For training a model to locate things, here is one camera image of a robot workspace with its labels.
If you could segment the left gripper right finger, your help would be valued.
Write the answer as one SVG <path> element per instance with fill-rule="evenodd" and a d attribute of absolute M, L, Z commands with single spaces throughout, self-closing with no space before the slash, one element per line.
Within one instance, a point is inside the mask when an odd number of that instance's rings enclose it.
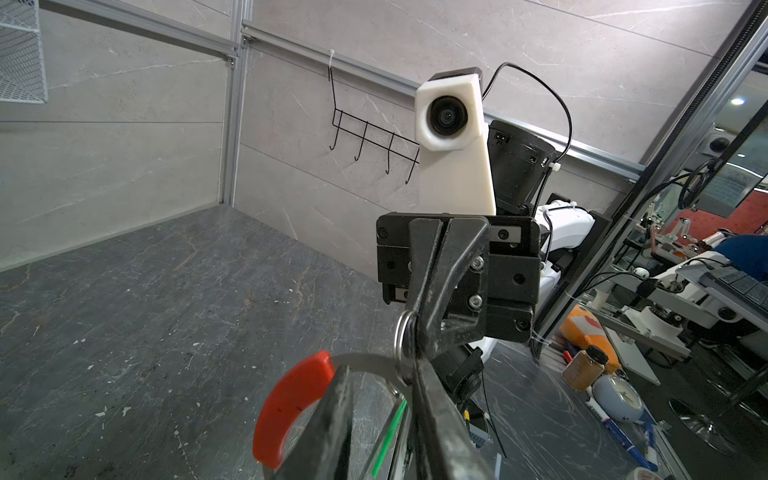
<path fill-rule="evenodd" d="M 412 387 L 416 478 L 494 479 L 429 361 L 415 361 Z"/>

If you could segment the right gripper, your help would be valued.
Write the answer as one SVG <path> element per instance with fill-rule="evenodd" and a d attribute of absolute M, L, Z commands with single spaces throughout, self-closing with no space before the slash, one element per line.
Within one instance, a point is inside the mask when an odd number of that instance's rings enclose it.
<path fill-rule="evenodd" d="M 410 354 L 484 337 L 524 343 L 539 297 L 540 228 L 528 216 L 389 213 L 376 222 L 386 303 L 411 313 Z"/>

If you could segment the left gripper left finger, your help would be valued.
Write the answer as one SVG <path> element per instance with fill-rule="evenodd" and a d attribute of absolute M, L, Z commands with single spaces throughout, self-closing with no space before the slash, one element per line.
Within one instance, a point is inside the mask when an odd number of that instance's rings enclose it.
<path fill-rule="evenodd" d="M 273 479 L 347 479 L 354 396 L 351 368 L 341 367 Z"/>

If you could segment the green tagged key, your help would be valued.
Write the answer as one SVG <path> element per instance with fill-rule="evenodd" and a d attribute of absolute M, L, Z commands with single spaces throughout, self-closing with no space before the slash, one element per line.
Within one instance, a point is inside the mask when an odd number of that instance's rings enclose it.
<path fill-rule="evenodd" d="M 379 476 L 379 473 L 384 464 L 384 460 L 386 459 L 387 452 L 389 451 L 395 434 L 399 430 L 399 426 L 407 406 L 408 402 L 405 399 L 401 399 L 399 401 L 397 407 L 394 408 L 391 412 L 387 427 L 382 431 L 382 434 L 380 435 L 377 449 L 375 453 L 371 455 L 370 460 L 370 475 L 373 479 L 376 479 Z"/>

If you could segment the metal keyring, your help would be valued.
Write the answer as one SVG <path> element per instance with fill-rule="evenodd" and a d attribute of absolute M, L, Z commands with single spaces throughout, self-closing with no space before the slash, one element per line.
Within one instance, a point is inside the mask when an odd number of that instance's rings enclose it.
<path fill-rule="evenodd" d="M 401 364 L 401 360 L 403 359 L 403 349 L 402 349 L 403 340 L 404 340 L 406 329 L 410 324 L 410 321 L 411 321 L 411 313 L 408 310 L 404 311 L 398 319 L 395 339 L 394 339 L 394 356 L 393 357 L 385 357 L 382 355 L 369 354 L 369 353 L 349 353 L 349 354 L 341 354 L 341 355 L 333 356 L 328 352 L 331 355 L 331 360 L 332 360 L 335 373 L 338 368 L 343 366 L 349 366 L 353 371 L 372 374 L 382 379 L 387 385 L 388 393 L 393 398 L 392 410 L 397 407 L 401 399 L 405 399 L 408 402 L 408 406 L 403 415 L 402 421 L 399 426 L 399 430 L 395 434 L 395 437 L 391 443 L 391 446 L 389 448 L 389 451 L 387 452 L 386 459 L 385 459 L 385 460 L 389 459 L 393 466 L 400 464 L 403 470 L 407 469 L 405 465 L 406 463 L 405 454 L 407 452 L 408 421 L 410 420 L 409 403 L 411 402 L 411 387 L 407 385 L 405 380 L 403 379 L 404 368 Z M 388 425 L 388 420 L 390 418 L 392 410 L 390 411 L 387 417 L 387 425 Z M 387 425 L 382 428 L 376 440 L 375 447 L 369 454 L 369 457 L 365 464 L 365 468 L 363 469 L 360 475 L 362 479 L 373 479 L 370 475 L 371 455 L 375 453 L 377 449 L 378 441 L 380 439 L 380 435 L 382 434 L 382 431 L 387 427 Z M 266 479 L 272 479 L 273 474 L 275 473 L 276 470 L 268 469 L 267 467 L 264 467 L 262 464 L 261 466 L 262 466 L 264 477 Z"/>

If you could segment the brown bottle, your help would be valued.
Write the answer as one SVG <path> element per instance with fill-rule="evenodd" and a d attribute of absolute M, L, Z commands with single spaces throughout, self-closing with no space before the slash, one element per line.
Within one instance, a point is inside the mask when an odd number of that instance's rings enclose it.
<path fill-rule="evenodd" d="M 562 372 L 564 382 L 572 389 L 585 392 L 605 371 L 608 355 L 589 345 L 579 351 Z"/>

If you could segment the blue marker pen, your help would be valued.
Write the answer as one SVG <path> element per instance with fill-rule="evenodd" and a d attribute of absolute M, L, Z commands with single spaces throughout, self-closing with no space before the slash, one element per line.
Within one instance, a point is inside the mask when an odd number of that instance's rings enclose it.
<path fill-rule="evenodd" d="M 656 450 L 656 435 L 651 423 L 644 422 L 645 451 L 641 452 L 621 427 L 605 412 L 594 397 L 586 401 L 588 408 L 595 414 L 614 440 L 636 461 L 636 463 L 652 472 L 659 471 L 659 458 Z"/>

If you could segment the white ceramic cup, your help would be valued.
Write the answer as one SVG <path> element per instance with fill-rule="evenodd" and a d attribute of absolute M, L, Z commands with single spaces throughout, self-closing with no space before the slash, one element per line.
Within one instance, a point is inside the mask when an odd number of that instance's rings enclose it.
<path fill-rule="evenodd" d="M 592 394 L 605 413 L 617 422 L 635 423 L 645 411 L 634 387 L 616 375 L 599 377 L 592 385 Z"/>

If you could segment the white tape roll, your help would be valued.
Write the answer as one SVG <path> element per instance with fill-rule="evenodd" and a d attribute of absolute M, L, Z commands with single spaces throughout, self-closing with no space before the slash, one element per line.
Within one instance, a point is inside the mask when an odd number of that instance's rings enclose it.
<path fill-rule="evenodd" d="M 627 474 L 625 479 L 626 480 L 663 480 L 663 478 L 657 472 L 651 471 L 643 467 L 636 467 L 632 469 Z"/>

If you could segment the person in blue shirt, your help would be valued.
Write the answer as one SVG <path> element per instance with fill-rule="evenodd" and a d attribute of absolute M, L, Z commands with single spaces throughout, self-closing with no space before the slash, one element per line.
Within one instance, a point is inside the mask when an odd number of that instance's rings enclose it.
<path fill-rule="evenodd" d="M 735 268 L 759 282 L 766 282 L 767 243 L 766 235 L 739 235 L 724 240 L 715 248 L 715 251 L 725 256 Z"/>

